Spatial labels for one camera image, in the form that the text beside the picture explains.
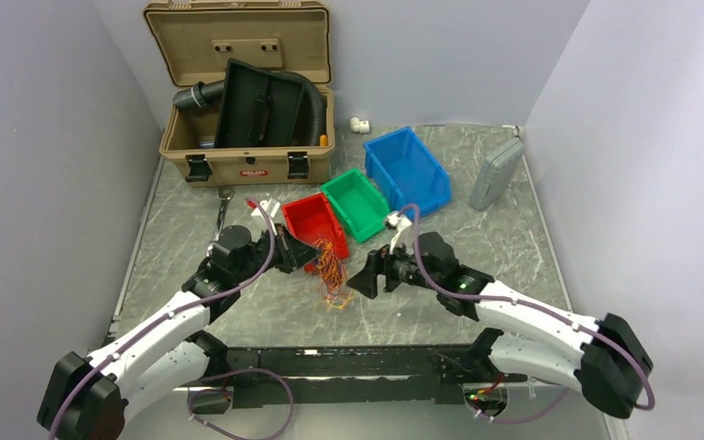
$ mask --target red label on toolbox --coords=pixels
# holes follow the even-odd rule
[[[244,177],[260,177],[269,175],[269,172],[266,170],[242,170],[238,173]]]

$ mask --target black plastic tray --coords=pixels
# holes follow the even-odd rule
[[[300,80],[228,60],[214,147],[292,145],[303,102]]]

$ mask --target marble tabletop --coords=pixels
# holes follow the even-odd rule
[[[332,175],[364,170],[363,142],[395,128],[375,128],[366,135],[338,128]],[[480,212],[468,205],[484,156],[512,137],[510,129],[450,125],[417,126],[414,131],[449,173],[453,192],[450,204],[421,222],[422,231],[438,231],[461,263],[566,309],[524,166],[517,167],[508,191],[491,207]],[[245,197],[271,196],[287,203],[318,192],[317,185],[237,186],[225,224],[248,226],[258,237]],[[126,287],[119,336],[157,311],[195,272],[214,232],[218,206],[216,189],[190,188],[170,162],[163,163]],[[369,250],[390,238],[386,231],[364,244],[348,237],[350,276],[362,269]],[[241,299],[207,330],[229,346],[295,347],[470,343],[484,328],[484,323],[447,312],[432,291],[403,284],[373,301],[358,294],[337,310],[321,302],[318,283],[302,270],[289,275],[271,270],[243,290]]]

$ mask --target tangled wire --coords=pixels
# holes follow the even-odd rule
[[[347,268],[333,252],[333,242],[319,238],[314,242],[314,246],[320,250],[320,257],[316,265],[321,279],[320,296],[330,307],[344,310],[354,297],[344,285],[347,281]]]

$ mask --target black hose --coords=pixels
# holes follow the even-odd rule
[[[193,87],[180,90],[174,95],[174,105],[180,110],[195,107],[206,107],[223,95],[225,81],[215,81],[204,84],[198,82]]]
[[[309,95],[312,125],[306,135],[305,145],[320,145],[320,136],[325,133],[325,101],[317,86],[308,78],[294,71],[283,71],[284,76],[290,76],[303,82],[303,89]]]

